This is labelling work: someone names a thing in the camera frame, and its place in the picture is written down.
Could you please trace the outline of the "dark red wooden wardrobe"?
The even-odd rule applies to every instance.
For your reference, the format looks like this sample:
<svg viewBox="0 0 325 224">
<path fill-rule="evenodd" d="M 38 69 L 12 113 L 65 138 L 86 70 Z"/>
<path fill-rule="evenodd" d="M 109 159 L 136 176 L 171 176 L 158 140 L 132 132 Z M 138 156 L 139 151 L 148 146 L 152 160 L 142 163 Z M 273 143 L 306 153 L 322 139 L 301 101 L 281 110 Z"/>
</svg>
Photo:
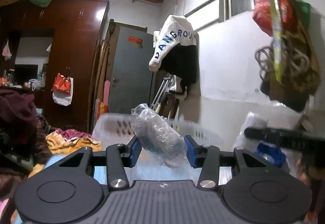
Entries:
<svg viewBox="0 0 325 224">
<path fill-rule="evenodd" d="M 53 0 L 46 8 L 20 0 L 1 7 L 1 48 L 8 45 L 13 58 L 22 37 L 52 38 L 43 113 L 54 127 L 72 125 L 82 132 L 89 131 L 94 68 L 108 9 L 109 2 L 104 0 Z M 69 106 L 61 106 L 52 98 L 58 73 L 73 78 Z"/>
</svg>

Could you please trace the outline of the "white hanging garment blue letters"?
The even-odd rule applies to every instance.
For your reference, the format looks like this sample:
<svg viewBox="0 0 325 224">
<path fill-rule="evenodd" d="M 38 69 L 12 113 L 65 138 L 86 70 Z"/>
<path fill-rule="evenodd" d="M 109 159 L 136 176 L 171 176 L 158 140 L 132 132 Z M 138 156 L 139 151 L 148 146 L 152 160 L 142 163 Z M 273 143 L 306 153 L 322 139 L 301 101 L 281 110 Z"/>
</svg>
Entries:
<svg viewBox="0 0 325 224">
<path fill-rule="evenodd" d="M 149 69 L 157 72 L 162 60 L 178 44 L 181 47 L 195 46 L 197 41 L 194 30 L 185 16 L 169 15 L 154 44 L 154 54 L 149 62 Z"/>
</svg>

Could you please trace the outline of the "maroon clothes pile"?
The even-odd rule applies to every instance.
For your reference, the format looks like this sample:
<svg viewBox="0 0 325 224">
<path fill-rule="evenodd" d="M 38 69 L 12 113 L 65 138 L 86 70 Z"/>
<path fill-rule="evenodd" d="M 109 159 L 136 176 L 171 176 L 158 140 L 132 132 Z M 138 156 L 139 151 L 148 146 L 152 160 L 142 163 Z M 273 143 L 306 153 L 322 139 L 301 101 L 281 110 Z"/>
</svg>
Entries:
<svg viewBox="0 0 325 224">
<path fill-rule="evenodd" d="M 46 142 L 50 125 L 37 114 L 34 99 L 33 94 L 1 89 L 1 147 L 12 149 L 13 155 L 23 159 L 32 157 L 35 163 L 44 164 L 52 156 Z"/>
</svg>

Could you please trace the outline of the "black hanging garment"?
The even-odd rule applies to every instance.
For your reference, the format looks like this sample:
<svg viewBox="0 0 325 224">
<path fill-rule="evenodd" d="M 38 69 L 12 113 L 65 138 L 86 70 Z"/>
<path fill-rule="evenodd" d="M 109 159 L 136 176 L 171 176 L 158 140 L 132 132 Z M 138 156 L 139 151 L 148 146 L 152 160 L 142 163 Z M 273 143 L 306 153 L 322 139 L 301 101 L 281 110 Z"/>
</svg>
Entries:
<svg viewBox="0 0 325 224">
<path fill-rule="evenodd" d="M 180 43 L 161 61 L 159 70 L 164 70 L 176 76 L 176 81 L 170 87 L 169 93 L 184 101 L 191 84 L 197 82 L 198 51 L 196 45 L 182 46 Z"/>
</svg>

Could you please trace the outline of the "clear plastic dark item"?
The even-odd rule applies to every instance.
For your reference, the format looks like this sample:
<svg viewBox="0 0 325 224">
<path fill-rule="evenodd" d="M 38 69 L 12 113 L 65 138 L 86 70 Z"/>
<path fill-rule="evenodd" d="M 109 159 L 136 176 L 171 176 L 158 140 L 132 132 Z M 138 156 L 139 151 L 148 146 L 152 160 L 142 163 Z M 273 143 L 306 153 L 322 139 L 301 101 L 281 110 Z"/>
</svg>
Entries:
<svg viewBox="0 0 325 224">
<path fill-rule="evenodd" d="M 166 136 L 156 136 L 145 131 L 144 126 L 152 121 L 165 122 L 158 113 L 142 103 L 131 110 L 131 127 L 142 147 L 159 162 L 169 168 L 182 167 L 187 162 L 187 147 L 184 138 L 175 130 Z"/>
</svg>

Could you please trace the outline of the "red white hanging plastic bag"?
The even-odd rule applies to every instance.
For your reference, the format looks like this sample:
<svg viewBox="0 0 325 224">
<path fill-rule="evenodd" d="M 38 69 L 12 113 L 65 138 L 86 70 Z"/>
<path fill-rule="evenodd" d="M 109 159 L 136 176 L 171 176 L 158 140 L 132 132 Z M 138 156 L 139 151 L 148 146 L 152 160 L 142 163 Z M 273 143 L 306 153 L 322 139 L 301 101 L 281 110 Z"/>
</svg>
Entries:
<svg viewBox="0 0 325 224">
<path fill-rule="evenodd" d="M 52 98 L 58 105 L 69 106 L 73 98 L 73 78 L 58 73 L 52 86 Z"/>
</svg>

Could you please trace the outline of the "grey metal door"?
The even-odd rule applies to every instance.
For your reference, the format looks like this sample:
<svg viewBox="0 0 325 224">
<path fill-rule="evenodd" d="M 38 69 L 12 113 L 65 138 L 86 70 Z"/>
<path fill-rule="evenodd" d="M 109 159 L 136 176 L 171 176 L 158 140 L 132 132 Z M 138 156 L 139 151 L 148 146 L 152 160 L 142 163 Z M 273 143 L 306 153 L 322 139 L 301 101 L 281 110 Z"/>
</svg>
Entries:
<svg viewBox="0 0 325 224">
<path fill-rule="evenodd" d="M 153 51 L 153 35 L 120 27 L 110 79 L 109 112 L 130 114 L 132 108 L 149 103 L 153 81 L 149 61 Z"/>
</svg>

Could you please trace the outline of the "yellow orange blanket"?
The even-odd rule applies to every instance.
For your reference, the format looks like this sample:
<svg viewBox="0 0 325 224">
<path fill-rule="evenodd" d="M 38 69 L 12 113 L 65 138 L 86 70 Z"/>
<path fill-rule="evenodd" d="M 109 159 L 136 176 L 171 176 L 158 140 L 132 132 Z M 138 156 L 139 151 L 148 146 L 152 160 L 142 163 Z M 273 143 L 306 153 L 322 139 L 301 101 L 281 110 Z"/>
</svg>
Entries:
<svg viewBox="0 0 325 224">
<path fill-rule="evenodd" d="M 83 147 L 90 147 L 93 151 L 101 151 L 101 141 L 95 140 L 88 133 L 75 129 L 56 129 L 46 137 L 48 148 L 52 154 L 69 155 Z"/>
</svg>

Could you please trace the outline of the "blue shopping bag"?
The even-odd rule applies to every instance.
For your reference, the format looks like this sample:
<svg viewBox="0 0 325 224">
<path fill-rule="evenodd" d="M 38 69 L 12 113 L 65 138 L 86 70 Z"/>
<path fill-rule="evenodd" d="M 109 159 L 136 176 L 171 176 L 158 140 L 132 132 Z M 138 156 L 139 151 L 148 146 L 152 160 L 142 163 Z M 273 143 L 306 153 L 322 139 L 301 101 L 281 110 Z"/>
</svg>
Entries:
<svg viewBox="0 0 325 224">
<path fill-rule="evenodd" d="M 286 161 L 286 155 L 279 147 L 263 141 L 258 144 L 254 154 L 279 168 L 281 168 Z"/>
</svg>

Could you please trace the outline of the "white perforated plastic basket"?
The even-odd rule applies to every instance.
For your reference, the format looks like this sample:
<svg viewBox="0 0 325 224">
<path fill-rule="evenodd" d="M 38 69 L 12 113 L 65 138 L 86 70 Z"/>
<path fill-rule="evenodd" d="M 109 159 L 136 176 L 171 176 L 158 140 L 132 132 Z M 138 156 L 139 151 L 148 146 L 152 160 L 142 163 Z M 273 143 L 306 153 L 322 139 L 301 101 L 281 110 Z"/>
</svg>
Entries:
<svg viewBox="0 0 325 224">
<path fill-rule="evenodd" d="M 126 144 L 134 136 L 131 127 L 130 114 L 106 113 L 97 120 L 92 132 L 92 138 L 100 141 L 102 147 L 123 143 Z M 165 122 L 152 121 L 144 126 L 145 131 L 156 136 L 166 136 L 172 129 L 180 136 L 192 136 L 199 145 L 223 145 L 223 139 L 217 133 L 190 121 L 167 120 Z"/>
</svg>

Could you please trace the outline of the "aluminium crutches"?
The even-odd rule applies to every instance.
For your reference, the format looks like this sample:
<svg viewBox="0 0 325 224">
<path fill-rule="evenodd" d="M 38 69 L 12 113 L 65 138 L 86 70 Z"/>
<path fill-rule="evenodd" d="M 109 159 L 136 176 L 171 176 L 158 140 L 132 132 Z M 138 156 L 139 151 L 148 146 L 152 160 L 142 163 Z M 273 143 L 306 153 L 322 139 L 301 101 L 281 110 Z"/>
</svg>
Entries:
<svg viewBox="0 0 325 224">
<path fill-rule="evenodd" d="M 166 94 L 169 92 L 170 87 L 173 84 L 174 76 L 171 74 L 167 74 L 160 85 L 158 92 L 156 93 L 154 100 L 150 106 L 151 110 L 154 110 L 156 113 L 159 113 L 161 108 L 161 103 L 165 98 Z"/>
</svg>

